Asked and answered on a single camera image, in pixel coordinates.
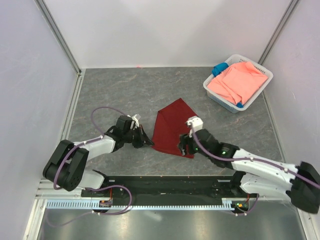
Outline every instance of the orange towel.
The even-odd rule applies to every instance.
[[[239,62],[216,76],[207,87],[234,105],[244,105],[267,79],[251,62]]]

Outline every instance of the laundry basket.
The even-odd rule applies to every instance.
[[[253,96],[243,105],[243,107],[237,107],[233,103],[227,101],[223,97],[219,96],[217,93],[211,91],[208,88],[208,84],[212,81],[214,76],[211,74],[203,83],[203,87],[206,90],[206,94],[208,95],[209,98],[212,100],[216,101],[218,104],[221,106],[225,107],[228,109],[230,112],[236,114],[239,111],[244,111],[246,110],[253,102],[254,100],[259,96],[259,94],[265,89],[265,87],[270,83],[271,79],[274,77],[271,71],[266,69],[265,67],[261,66],[260,64],[250,60],[249,58],[246,58],[244,56],[241,56],[239,54],[234,54],[231,57],[229,57],[225,61],[229,66],[235,63],[240,63],[240,62],[251,62],[260,72],[262,72],[264,75],[268,77],[268,79],[264,82],[264,84],[253,94]]]

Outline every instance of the dark red cloth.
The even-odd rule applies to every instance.
[[[193,159],[194,156],[190,154],[182,156],[178,148],[180,135],[187,134],[190,131],[186,121],[193,116],[196,116],[195,112],[182,98],[159,110],[152,137],[153,149],[165,154]]]

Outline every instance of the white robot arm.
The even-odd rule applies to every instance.
[[[178,145],[181,153],[200,153],[221,168],[235,170],[238,186],[248,194],[260,197],[291,200],[297,208],[308,213],[317,213],[320,206],[320,175],[306,162],[300,166],[273,161],[254,155],[238,146],[218,142],[203,129],[203,121],[191,117],[186,122],[190,132],[180,136]],[[309,183],[298,178],[307,178]]]
[[[116,125],[100,137],[81,142],[62,140],[46,164],[43,176],[53,182],[55,189],[100,188],[104,177],[95,171],[85,170],[88,160],[113,153],[124,144],[132,144],[136,149],[154,145],[139,124],[139,119],[138,114],[132,117],[121,115]]]

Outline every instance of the blue cloth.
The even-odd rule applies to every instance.
[[[238,103],[236,104],[236,106],[237,106],[238,108],[241,108],[241,109],[244,107],[241,102],[238,102]]]
[[[213,69],[212,69],[212,75],[214,77],[218,76],[221,72],[223,72],[224,70],[226,70],[229,67],[228,63],[226,62],[222,62],[218,65],[216,65]]]

